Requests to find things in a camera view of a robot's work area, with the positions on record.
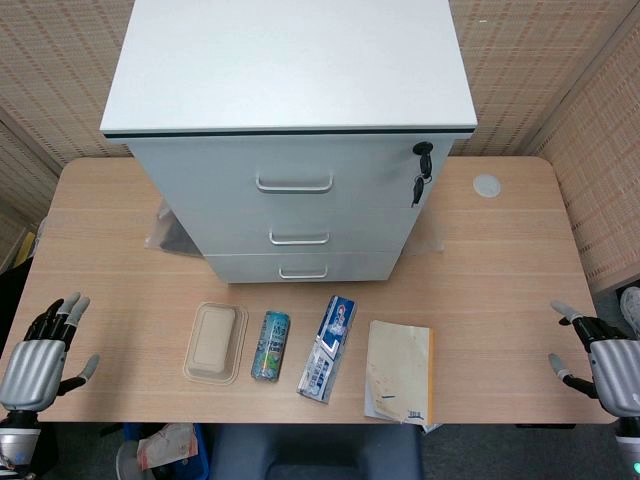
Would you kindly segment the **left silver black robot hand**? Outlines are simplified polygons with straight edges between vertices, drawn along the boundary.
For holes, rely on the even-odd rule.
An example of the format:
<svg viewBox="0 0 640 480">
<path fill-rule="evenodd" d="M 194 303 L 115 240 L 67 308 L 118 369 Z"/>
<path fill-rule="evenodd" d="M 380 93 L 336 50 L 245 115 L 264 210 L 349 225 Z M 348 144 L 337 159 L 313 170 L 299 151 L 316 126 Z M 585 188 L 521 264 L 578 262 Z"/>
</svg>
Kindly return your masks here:
<svg viewBox="0 0 640 480">
<path fill-rule="evenodd" d="M 56 398 L 85 385 L 100 356 L 92 355 L 82 371 L 63 379 L 67 354 L 90 299 L 75 292 L 54 301 L 31 323 L 13 349 L 1 381 L 1 405 L 9 412 L 41 412 Z"/>
</svg>

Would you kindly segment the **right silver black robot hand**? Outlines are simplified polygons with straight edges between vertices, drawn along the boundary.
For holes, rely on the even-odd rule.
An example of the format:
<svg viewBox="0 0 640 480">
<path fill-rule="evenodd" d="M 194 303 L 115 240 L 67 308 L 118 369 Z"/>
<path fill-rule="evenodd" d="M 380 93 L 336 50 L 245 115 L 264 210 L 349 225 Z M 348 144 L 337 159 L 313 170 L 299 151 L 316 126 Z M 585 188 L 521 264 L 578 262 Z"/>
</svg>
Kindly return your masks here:
<svg viewBox="0 0 640 480">
<path fill-rule="evenodd" d="M 562 315 L 560 324 L 574 328 L 588 357 L 592 379 L 576 377 L 556 354 L 548 360 L 567 386 L 600 402 L 619 418 L 639 415 L 639 341 L 598 317 L 586 316 L 557 300 L 551 308 Z"/>
</svg>

